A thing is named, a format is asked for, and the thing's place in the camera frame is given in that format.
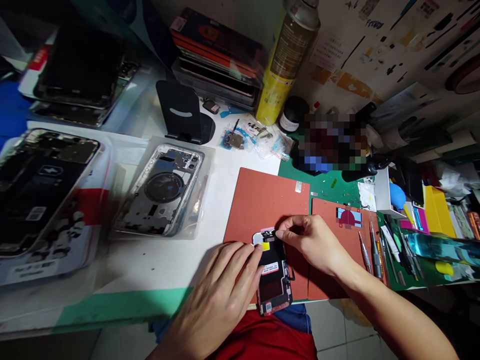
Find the yellow spray can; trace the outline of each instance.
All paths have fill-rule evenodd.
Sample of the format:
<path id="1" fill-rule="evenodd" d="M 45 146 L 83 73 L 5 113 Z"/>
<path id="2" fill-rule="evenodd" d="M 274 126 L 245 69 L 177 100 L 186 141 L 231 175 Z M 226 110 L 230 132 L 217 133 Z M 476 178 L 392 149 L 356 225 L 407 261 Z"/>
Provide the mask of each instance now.
<path id="1" fill-rule="evenodd" d="M 263 90 L 255 114 L 273 125 L 293 87 L 297 72 L 320 28 L 319 0 L 286 1 L 288 9 L 263 77 Z"/>

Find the black phone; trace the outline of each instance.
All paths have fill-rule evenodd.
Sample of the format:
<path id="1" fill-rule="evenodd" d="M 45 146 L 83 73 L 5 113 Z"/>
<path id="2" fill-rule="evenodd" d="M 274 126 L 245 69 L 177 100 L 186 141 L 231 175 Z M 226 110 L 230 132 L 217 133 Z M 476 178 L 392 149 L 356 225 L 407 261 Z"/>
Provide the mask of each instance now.
<path id="1" fill-rule="evenodd" d="M 275 236 L 273 228 L 255 233 L 252 243 L 263 246 L 259 265 L 264 268 L 256 292 L 258 310 L 261 316 L 270 316 L 292 304 L 290 281 L 295 280 L 295 275 L 290 277 L 284 242 Z"/>

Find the smartphone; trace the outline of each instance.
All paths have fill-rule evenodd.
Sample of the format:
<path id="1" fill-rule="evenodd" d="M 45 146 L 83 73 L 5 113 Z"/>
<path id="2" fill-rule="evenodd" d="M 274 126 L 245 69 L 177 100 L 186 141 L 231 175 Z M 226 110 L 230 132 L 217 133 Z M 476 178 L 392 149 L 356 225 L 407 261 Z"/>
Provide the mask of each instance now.
<path id="1" fill-rule="evenodd" d="M 255 233 L 252 244 L 263 247 L 259 265 L 264 268 L 256 292 L 258 310 L 261 316 L 270 316 L 292 304 L 291 281 L 295 274 L 290 277 L 284 242 L 275 236 L 273 227 Z"/>
<path id="2" fill-rule="evenodd" d="M 182 209 L 189 199 L 205 155 L 162 144 L 127 195 L 114 228 L 132 234 L 172 236 L 180 229 Z"/>
<path id="3" fill-rule="evenodd" d="M 92 139 L 35 128 L 0 160 L 0 257 L 24 254 L 49 230 L 101 150 Z"/>

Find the white label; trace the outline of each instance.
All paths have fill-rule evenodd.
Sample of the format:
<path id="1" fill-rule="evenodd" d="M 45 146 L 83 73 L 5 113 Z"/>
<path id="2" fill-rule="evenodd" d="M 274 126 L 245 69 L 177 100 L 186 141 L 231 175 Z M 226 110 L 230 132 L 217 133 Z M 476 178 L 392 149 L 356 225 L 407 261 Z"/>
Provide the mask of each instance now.
<path id="1" fill-rule="evenodd" d="M 26 217 L 26 221 L 38 221 L 44 215 L 47 208 L 45 206 L 35 206 L 30 210 L 30 213 Z"/>
<path id="2" fill-rule="evenodd" d="M 283 129 L 285 129 L 286 131 L 295 131 L 299 128 L 299 124 L 298 123 L 294 123 L 294 122 L 291 122 L 290 120 L 288 120 L 284 114 L 281 115 L 281 118 L 280 118 L 280 125 Z"/>
<path id="3" fill-rule="evenodd" d="M 187 23 L 187 19 L 184 19 L 183 17 L 178 16 L 173 22 L 173 24 L 170 26 L 170 29 L 181 32 L 186 23 Z"/>
<path id="4" fill-rule="evenodd" d="M 59 260 L 44 260 L 30 264 L 12 267 L 8 270 L 6 283 L 21 283 L 24 281 L 35 280 L 53 276 L 57 273 Z"/>
<path id="5" fill-rule="evenodd" d="M 278 270 L 279 270 L 279 263 L 278 262 L 272 262 L 271 264 L 265 265 L 261 274 L 266 275 L 266 274 L 274 273 Z"/>

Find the adhesive sticker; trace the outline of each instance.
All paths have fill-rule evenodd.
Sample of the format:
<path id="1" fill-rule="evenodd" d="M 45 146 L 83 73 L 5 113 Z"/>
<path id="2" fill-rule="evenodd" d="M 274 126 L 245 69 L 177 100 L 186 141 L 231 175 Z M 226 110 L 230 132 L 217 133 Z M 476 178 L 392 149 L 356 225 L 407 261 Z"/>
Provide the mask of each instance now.
<path id="1" fill-rule="evenodd" d="M 266 275 L 266 274 L 274 273 L 278 270 L 279 270 L 279 263 L 278 262 L 272 262 L 271 264 L 265 265 L 261 274 Z"/>

